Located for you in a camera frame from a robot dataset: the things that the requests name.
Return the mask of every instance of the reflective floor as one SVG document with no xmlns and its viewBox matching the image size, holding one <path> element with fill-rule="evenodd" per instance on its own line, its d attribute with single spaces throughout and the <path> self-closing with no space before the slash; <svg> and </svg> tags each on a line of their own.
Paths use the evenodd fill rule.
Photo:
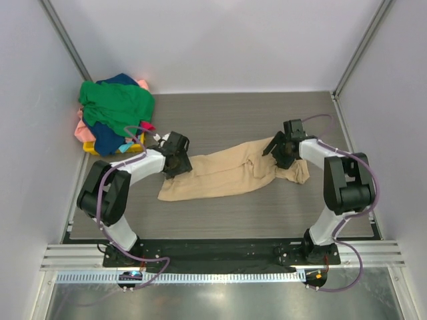
<svg viewBox="0 0 427 320">
<path fill-rule="evenodd" d="M 330 270 L 325 287 L 343 287 L 357 270 Z M 321 293 L 301 283 L 153 285 L 117 292 L 91 303 L 117 285 L 56 285 L 48 320 L 401 320 L 387 269 L 367 269 L 361 282 L 343 293 Z"/>
</svg>

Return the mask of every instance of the white wall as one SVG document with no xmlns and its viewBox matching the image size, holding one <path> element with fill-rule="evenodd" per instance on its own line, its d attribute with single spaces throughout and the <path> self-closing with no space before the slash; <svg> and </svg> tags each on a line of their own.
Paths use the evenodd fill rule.
<svg viewBox="0 0 427 320">
<path fill-rule="evenodd" d="M 382 231 L 398 240 L 425 315 L 426 16 L 424 0 L 396 1 L 340 97 L 350 134 L 380 178 Z"/>
<path fill-rule="evenodd" d="M 65 225 L 81 77 L 36 0 L 2 1 L 0 21 L 0 318 L 20 320 Z"/>
<path fill-rule="evenodd" d="M 51 0 L 94 79 L 156 93 L 335 89 L 381 0 Z"/>
</svg>

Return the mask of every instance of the yellow basket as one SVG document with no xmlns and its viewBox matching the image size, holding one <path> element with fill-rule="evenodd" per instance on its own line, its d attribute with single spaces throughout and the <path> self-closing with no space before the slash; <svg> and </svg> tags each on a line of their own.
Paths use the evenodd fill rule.
<svg viewBox="0 0 427 320">
<path fill-rule="evenodd" d="M 140 141 L 144 143 L 144 133 L 141 134 Z M 83 143 L 83 150 L 85 152 L 89 152 L 92 155 L 99 155 L 98 152 L 95 151 L 95 142 L 84 142 Z M 130 146 L 128 150 L 125 151 L 125 153 L 131 153 L 131 152 L 142 152 L 142 147 L 139 143 L 134 143 Z"/>
</svg>

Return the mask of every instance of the pile of clothes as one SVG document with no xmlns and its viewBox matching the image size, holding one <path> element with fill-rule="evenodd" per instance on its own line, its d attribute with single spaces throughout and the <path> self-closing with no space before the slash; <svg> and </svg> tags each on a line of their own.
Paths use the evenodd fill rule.
<svg viewBox="0 0 427 320">
<path fill-rule="evenodd" d="M 101 155 L 125 152 L 133 141 L 124 130 L 129 125 L 154 130 L 150 124 L 154 111 L 154 98 L 144 80 L 135 81 L 120 73 L 110 79 L 85 81 L 80 88 L 77 112 L 80 122 L 74 135 L 81 142 L 95 142 L 95 150 Z M 130 129 L 137 139 L 140 129 Z"/>
</svg>

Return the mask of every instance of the robotic arm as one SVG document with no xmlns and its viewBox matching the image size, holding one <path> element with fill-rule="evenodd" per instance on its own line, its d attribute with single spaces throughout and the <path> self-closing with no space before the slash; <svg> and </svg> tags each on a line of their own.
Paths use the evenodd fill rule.
<svg viewBox="0 0 427 320">
<path fill-rule="evenodd" d="M 188 146 L 187 137 L 171 132 L 160 139 L 157 145 L 148 148 L 145 157 L 136 155 L 113 163 L 96 161 L 77 198 L 77 206 L 96 220 L 101 179 L 113 166 L 123 164 L 106 181 L 101 202 L 101 222 L 117 245 L 131 255 L 141 257 L 141 241 L 123 215 L 129 187 L 154 173 L 163 173 L 166 179 L 170 179 L 191 171 Z M 326 206 L 317 222 L 304 233 L 302 250 L 298 251 L 304 262 L 322 263 L 326 255 L 336 251 L 336 228 L 340 226 L 341 229 L 349 216 L 362 211 L 374 201 L 372 178 L 357 161 L 322 146 L 316 137 L 307 136 L 299 119 L 284 122 L 284 132 L 276 134 L 263 155 L 268 153 L 273 155 L 279 168 L 288 169 L 296 159 L 305 159 L 324 170 L 323 194 Z M 365 154 L 354 155 L 368 164 Z M 293 261 L 289 264 L 282 261 L 282 265 L 295 265 Z"/>
</svg>

